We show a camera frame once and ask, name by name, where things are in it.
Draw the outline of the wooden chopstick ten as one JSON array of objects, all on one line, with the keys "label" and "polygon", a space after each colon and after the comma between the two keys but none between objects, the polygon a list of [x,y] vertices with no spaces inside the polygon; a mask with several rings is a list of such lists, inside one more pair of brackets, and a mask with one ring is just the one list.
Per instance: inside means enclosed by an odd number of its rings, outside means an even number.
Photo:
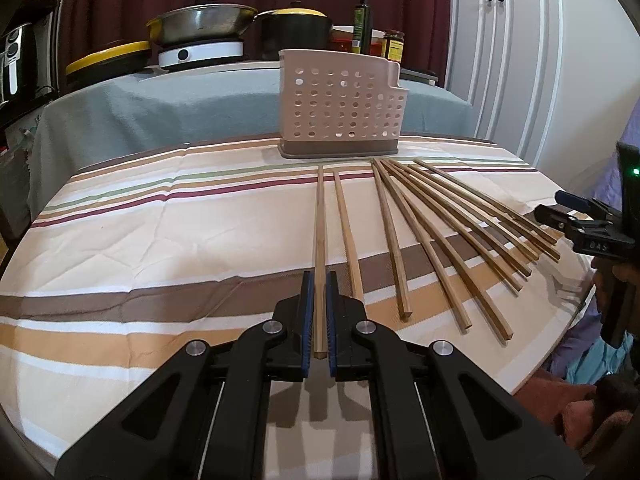
[{"label": "wooden chopstick ten", "polygon": [[541,229],[540,226],[537,226],[534,222],[529,221],[527,218],[525,218],[524,216],[522,216],[521,214],[519,214],[517,211],[515,211],[514,209],[512,209],[509,206],[506,206],[504,203],[499,202],[498,200],[496,200],[495,198],[493,198],[492,196],[478,190],[477,188],[472,188],[471,185],[466,184],[465,182],[461,181],[460,179],[452,176],[451,174],[447,174],[445,171],[442,171],[438,168],[436,168],[435,166],[428,164],[427,162],[422,162],[422,160],[420,159],[413,159],[413,161],[420,165],[423,168],[426,168],[428,170],[430,170],[431,172],[434,172],[435,174],[438,174],[439,176],[454,182],[456,185],[459,185],[460,188],[464,188],[465,191],[468,191],[474,195],[476,195],[477,197],[480,197],[482,200],[484,200],[487,203],[490,203],[492,206],[494,206],[495,208],[497,208],[498,210],[504,212],[505,214],[510,214],[510,216],[519,224],[521,224],[522,226],[525,226],[526,229],[529,230],[529,232],[535,232],[540,238],[542,238],[543,240],[545,240],[547,243],[554,245],[556,243],[556,239],[551,236],[550,234],[548,234],[544,229]]}]

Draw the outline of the wooden chopstick one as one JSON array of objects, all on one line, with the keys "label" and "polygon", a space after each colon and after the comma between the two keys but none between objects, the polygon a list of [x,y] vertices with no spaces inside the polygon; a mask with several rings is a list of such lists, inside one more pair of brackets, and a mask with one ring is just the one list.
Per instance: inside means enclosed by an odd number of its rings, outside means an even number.
[{"label": "wooden chopstick one", "polygon": [[324,171],[318,167],[316,187],[316,225],[314,226],[314,333],[312,352],[318,360],[328,356],[326,342],[326,204]]}]

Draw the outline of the wooden chopstick seven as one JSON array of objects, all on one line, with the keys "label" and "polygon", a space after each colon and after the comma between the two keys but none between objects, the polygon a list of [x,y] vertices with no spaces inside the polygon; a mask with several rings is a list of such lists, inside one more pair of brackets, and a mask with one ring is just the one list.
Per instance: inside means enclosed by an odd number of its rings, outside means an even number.
[{"label": "wooden chopstick seven", "polygon": [[418,196],[425,205],[436,211],[439,214],[439,217],[448,223],[453,229],[461,232],[462,226],[470,228],[474,233],[479,235],[486,243],[488,243],[489,246],[495,250],[501,258],[503,258],[504,262],[510,266],[513,271],[518,271],[518,273],[526,280],[532,275],[532,270],[530,270],[525,263],[522,263],[521,260],[515,258],[514,255],[512,255],[492,234],[484,230],[462,210],[456,208],[453,204],[446,202],[443,198],[440,198],[437,193],[432,192],[425,185],[419,184],[416,179],[407,177],[399,170],[397,165],[394,165],[391,162],[384,162],[384,166],[390,170],[398,180],[401,180],[406,188],[410,188],[413,194]]}]

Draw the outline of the wooden chopstick three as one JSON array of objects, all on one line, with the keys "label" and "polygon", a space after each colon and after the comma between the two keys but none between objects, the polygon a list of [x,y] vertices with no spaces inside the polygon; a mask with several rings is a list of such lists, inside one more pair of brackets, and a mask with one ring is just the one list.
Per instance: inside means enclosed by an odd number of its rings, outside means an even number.
[{"label": "wooden chopstick three", "polygon": [[404,260],[398,243],[398,237],[395,230],[394,220],[390,212],[390,205],[386,197],[386,187],[384,185],[380,163],[373,159],[371,162],[373,177],[375,180],[376,192],[378,192],[378,202],[380,203],[380,211],[383,221],[388,250],[390,251],[390,262],[392,263],[392,271],[394,276],[394,284],[396,289],[398,315],[401,321],[408,321],[412,315],[412,309],[409,301],[409,291],[407,278],[405,274]]}]

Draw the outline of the wooden chopstick four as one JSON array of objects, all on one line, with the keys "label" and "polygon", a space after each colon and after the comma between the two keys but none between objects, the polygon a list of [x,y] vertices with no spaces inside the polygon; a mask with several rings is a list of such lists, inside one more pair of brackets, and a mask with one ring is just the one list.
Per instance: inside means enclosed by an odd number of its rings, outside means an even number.
[{"label": "wooden chopstick four", "polygon": [[418,218],[416,218],[416,214],[411,210],[410,203],[405,198],[404,193],[401,192],[400,188],[392,181],[392,178],[388,175],[386,169],[383,167],[382,162],[379,159],[375,159],[373,161],[373,167],[378,170],[380,177],[382,179],[383,184],[387,188],[387,191],[390,192],[390,196],[394,200],[398,209],[400,210],[402,216],[408,223],[410,230],[413,232],[413,235],[420,242],[425,255],[427,255],[427,259],[430,260],[430,263],[437,275],[440,286],[442,286],[442,290],[447,297],[450,308],[452,312],[454,312],[454,317],[458,323],[460,330],[465,333],[471,326],[472,322],[463,307],[462,302],[460,301],[456,291],[454,290],[454,286],[451,285],[450,279],[445,271],[445,268],[442,266],[439,258],[434,251],[430,241],[427,239],[426,233],[420,223]]}]

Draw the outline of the striped tablecloth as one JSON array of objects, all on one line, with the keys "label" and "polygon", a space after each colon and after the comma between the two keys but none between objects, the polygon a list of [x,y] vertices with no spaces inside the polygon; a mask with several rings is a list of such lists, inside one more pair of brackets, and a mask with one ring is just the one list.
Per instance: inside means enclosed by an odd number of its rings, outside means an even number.
[{"label": "striped tablecloth", "polygon": [[[326,277],[352,297],[338,214],[340,173],[367,317],[414,344],[451,342],[514,397],[582,306],[591,272],[552,230],[561,259],[528,261],[504,236],[425,185],[532,270],[516,292],[386,169],[471,319],[463,333],[420,242],[386,188],[412,309],[401,321],[371,162],[420,159],[534,222],[555,184],[497,145],[403,136],[398,154],[284,158],[273,139],[139,154],[82,170],[32,222],[1,280],[1,474],[57,479],[63,454],[192,339],[234,341],[314,274],[318,167]],[[382,479],[367,382],[338,382],[312,352],[302,382],[272,382],[258,479]]]}]

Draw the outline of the white cabinet doors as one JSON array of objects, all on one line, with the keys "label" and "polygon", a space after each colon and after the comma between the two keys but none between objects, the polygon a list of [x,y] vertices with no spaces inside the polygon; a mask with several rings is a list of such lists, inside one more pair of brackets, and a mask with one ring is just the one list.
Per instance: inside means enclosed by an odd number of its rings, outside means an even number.
[{"label": "white cabinet doors", "polygon": [[450,0],[445,87],[469,133],[536,166],[560,88],[563,0]]}]

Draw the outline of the grey tray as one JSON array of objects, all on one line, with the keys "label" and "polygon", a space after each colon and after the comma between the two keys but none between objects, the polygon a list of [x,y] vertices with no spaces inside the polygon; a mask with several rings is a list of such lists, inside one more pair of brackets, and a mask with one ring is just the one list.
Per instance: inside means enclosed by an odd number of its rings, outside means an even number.
[{"label": "grey tray", "polygon": [[422,82],[422,84],[430,84],[431,86],[436,86],[438,83],[438,77],[431,72],[422,73],[417,70],[409,70],[405,67],[401,67],[400,69],[400,78],[403,80]]}]

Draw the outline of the white bowl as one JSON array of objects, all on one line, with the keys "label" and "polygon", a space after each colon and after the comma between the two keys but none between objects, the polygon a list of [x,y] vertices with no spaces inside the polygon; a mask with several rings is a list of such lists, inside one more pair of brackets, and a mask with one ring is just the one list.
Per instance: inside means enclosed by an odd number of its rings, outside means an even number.
[{"label": "white bowl", "polygon": [[[352,41],[352,35],[354,34],[354,26],[352,25],[334,25],[332,27],[331,37],[333,39],[348,39]],[[372,41],[380,42],[384,39],[385,32],[378,29],[372,30]]]}]

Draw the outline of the white perforated utensil holder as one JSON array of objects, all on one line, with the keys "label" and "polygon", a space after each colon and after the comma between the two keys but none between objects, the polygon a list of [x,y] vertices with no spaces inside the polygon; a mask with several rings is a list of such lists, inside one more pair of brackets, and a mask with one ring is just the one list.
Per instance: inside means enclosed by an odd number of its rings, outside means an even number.
[{"label": "white perforated utensil holder", "polygon": [[393,155],[408,90],[400,65],[376,56],[284,49],[280,58],[280,142],[288,158]]}]

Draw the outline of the red bowl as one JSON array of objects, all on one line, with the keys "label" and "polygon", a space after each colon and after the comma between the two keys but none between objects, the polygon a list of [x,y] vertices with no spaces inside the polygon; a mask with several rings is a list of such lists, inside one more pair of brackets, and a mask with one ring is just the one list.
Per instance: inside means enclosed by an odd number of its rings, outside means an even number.
[{"label": "red bowl", "polygon": [[[330,39],[329,49],[332,51],[352,53],[352,38],[350,37],[332,37]],[[369,54],[374,56],[382,56],[383,39],[373,38]]]}]

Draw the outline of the olive oil bottle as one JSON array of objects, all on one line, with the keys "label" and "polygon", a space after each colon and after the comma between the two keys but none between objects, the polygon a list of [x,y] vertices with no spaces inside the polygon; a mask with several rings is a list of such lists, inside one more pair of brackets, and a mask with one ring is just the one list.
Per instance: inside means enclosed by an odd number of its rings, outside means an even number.
[{"label": "olive oil bottle", "polygon": [[352,30],[352,52],[369,54],[372,37],[372,8],[370,0],[359,0],[354,12]]}]

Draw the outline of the grey-blue tablecloth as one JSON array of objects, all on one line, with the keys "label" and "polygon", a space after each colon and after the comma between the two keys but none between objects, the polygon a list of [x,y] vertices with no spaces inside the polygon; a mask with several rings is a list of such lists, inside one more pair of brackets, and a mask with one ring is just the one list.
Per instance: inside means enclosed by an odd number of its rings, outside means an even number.
[{"label": "grey-blue tablecloth", "polygon": [[82,168],[182,144],[276,133],[280,68],[99,82],[47,105],[29,157],[28,206],[39,214]]}]

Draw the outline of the beige counter mat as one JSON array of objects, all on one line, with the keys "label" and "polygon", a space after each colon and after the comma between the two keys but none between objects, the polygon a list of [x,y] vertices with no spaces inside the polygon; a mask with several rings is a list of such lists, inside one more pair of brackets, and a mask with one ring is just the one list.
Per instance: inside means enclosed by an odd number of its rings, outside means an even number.
[{"label": "beige counter mat", "polygon": [[220,74],[246,72],[247,70],[278,70],[279,68],[279,61],[245,61],[211,66],[191,67],[185,68],[184,70],[174,70],[173,72],[168,72],[168,70],[162,70],[160,66],[152,65],[147,67],[145,70],[142,70],[142,72],[140,73],[135,73],[134,76],[136,76],[140,80],[145,80],[153,77]]}]

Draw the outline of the yellow lidded electric griddle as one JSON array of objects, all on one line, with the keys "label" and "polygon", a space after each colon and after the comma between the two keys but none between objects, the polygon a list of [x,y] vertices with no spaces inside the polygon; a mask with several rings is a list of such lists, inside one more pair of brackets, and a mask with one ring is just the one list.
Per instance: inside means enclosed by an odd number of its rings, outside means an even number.
[{"label": "yellow lidded electric griddle", "polygon": [[68,84],[79,81],[102,81],[138,72],[145,68],[151,55],[149,41],[128,42],[90,53],[66,66],[65,78]]}]

